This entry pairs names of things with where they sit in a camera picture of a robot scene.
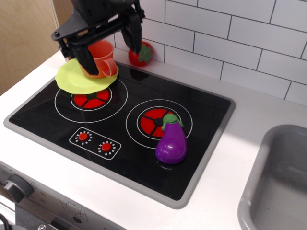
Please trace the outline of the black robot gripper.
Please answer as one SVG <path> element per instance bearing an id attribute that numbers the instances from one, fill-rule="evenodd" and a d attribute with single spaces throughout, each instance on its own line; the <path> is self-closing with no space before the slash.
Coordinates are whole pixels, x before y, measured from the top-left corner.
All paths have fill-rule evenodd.
<path id="1" fill-rule="evenodd" d="M 87 73 L 99 73 L 87 45 L 118 30 L 131 51 L 135 54 L 141 51 L 141 23 L 145 15 L 138 0 L 72 0 L 71 3 L 70 18 L 51 37 L 58 42 L 64 57 L 76 57 Z"/>

